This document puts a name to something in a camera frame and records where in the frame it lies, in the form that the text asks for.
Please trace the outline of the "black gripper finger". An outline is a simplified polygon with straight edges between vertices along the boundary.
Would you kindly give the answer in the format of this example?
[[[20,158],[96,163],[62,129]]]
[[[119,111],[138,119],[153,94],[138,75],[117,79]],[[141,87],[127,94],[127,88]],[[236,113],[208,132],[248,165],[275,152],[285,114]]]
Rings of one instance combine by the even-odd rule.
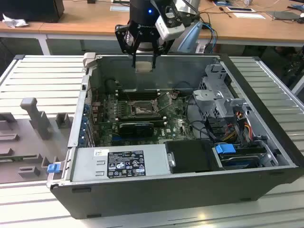
[[[152,49],[153,49],[153,57],[152,57],[152,69],[156,67],[156,58],[160,55],[166,55],[170,48],[172,47],[175,39],[164,41],[162,45],[158,45],[159,37],[156,35],[152,35]]]
[[[134,24],[130,25],[116,25],[115,35],[121,51],[125,54],[131,55],[133,58],[132,67],[136,65],[136,52],[141,43],[141,31],[135,27]],[[126,41],[127,35],[133,37],[132,44],[129,45]]]

